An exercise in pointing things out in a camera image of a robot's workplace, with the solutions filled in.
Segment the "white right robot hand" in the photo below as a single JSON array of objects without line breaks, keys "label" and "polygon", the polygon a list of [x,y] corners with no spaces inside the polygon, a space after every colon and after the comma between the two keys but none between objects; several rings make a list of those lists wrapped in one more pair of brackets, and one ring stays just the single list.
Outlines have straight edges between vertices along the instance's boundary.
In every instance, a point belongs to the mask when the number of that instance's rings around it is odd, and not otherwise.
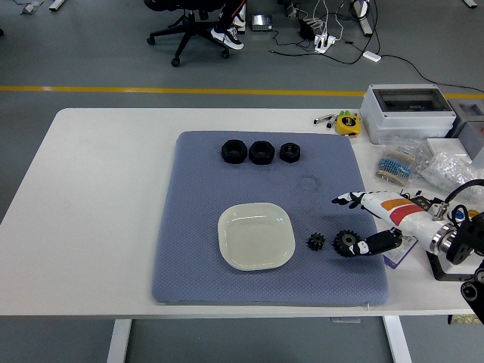
[{"label": "white right robot hand", "polygon": [[456,228],[436,219],[415,202],[390,191],[349,192],[332,200],[351,209],[363,210],[382,219],[389,230],[373,234],[365,239],[354,231],[342,230],[334,239],[333,247],[344,257],[374,256],[399,247],[404,237],[414,237],[426,251],[438,254],[443,251],[444,241],[454,237]]}]

